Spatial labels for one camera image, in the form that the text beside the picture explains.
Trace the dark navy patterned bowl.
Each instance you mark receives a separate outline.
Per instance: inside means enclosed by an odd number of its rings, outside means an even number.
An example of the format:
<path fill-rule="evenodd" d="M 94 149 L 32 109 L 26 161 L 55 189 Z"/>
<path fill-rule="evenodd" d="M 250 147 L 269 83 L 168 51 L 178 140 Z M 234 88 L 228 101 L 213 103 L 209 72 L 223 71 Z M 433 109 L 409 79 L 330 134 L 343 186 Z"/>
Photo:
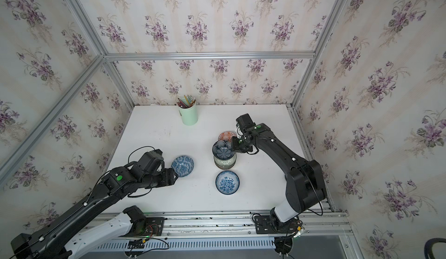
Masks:
<path fill-rule="evenodd" d="M 231 142 L 224 140 L 217 141 L 212 147 L 212 152 L 213 155 L 220 160 L 228 160 L 235 154 Z"/>

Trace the green triangle pattern bowl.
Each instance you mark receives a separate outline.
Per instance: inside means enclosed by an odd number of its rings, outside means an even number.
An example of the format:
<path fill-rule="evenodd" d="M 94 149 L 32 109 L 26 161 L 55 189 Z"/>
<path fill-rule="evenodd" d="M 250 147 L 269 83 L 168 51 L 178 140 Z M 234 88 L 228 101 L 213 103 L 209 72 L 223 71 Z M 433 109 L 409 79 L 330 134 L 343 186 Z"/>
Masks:
<path fill-rule="evenodd" d="M 214 156 L 214 162 L 216 165 L 220 166 L 228 166 L 236 163 L 236 155 L 232 156 L 230 159 L 219 159 L 218 157 Z"/>

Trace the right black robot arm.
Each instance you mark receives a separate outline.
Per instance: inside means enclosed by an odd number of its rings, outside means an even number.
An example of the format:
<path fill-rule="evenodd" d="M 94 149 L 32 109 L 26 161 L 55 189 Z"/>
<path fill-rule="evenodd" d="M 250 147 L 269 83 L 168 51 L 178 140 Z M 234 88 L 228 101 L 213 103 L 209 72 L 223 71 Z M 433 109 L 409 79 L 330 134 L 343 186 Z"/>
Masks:
<path fill-rule="evenodd" d="M 272 222 L 284 224 L 327 198 L 320 163 L 296 154 L 275 136 L 269 126 L 256 124 L 249 114 L 238 117 L 236 127 L 239 135 L 231 139 L 235 152 L 254 155 L 254 149 L 261 150 L 284 173 L 285 201 L 271 210 Z"/>

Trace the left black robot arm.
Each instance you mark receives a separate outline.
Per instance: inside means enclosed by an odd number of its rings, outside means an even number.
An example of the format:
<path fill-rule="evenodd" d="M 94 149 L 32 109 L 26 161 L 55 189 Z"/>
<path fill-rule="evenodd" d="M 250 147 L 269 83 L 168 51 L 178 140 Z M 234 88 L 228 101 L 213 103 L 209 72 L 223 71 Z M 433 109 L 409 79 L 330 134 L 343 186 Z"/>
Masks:
<path fill-rule="evenodd" d="M 31 235 L 19 234 L 11 241 L 13 255 L 17 259 L 78 259 L 114 238 L 141 235 L 149 225 L 137 206 L 88 231 L 84 228 L 138 189 L 171 186 L 177 178 L 172 168 L 165 168 L 161 150 L 146 152 L 139 161 L 108 171 L 86 197 L 50 224 Z"/>

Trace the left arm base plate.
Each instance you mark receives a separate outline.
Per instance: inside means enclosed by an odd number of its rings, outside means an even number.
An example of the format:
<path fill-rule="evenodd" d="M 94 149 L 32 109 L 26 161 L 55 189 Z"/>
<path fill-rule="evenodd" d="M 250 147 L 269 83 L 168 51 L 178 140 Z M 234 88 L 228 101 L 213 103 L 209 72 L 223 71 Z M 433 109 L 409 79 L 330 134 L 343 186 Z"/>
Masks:
<path fill-rule="evenodd" d="M 135 224 L 135 236 L 161 236 L 163 232 L 165 218 L 163 217 L 149 217 L 144 220 L 139 220 Z"/>

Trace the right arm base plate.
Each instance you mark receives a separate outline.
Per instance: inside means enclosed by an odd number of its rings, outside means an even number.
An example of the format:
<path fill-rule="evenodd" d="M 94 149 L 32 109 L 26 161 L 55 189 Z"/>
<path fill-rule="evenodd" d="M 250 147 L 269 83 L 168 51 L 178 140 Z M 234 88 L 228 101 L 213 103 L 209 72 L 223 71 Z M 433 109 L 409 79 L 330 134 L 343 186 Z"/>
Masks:
<path fill-rule="evenodd" d="M 251 219 L 255 225 L 255 232 L 258 235 L 266 234 L 286 234 L 292 235 L 303 229 L 303 222 L 297 217 L 285 223 L 275 222 L 271 216 L 253 214 Z"/>

